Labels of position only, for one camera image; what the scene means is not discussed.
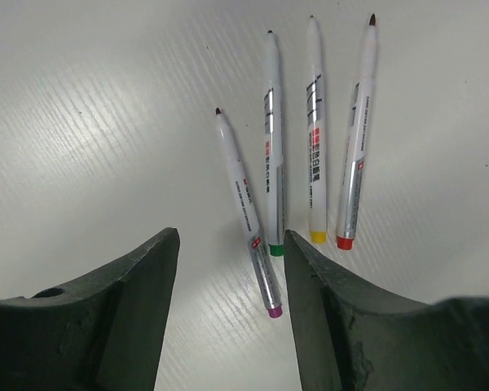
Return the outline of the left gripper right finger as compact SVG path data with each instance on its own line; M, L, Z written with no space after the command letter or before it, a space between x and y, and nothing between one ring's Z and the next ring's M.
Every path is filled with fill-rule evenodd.
M401 297L295 231L284 272L303 389L489 390L489 297Z

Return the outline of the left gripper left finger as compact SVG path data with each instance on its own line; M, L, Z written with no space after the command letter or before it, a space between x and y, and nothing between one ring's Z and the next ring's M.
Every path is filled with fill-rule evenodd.
M0 390L151 390L165 337L179 235L35 296L0 300Z

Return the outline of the purple marker pen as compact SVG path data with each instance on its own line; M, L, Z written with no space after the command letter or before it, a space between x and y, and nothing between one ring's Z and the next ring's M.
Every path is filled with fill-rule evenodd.
M267 242L253 204L245 169L231 127L220 108L215 108L215 118L231 193L236 203L238 218L262 301L269 317L277 319L283 314L280 291L267 249Z

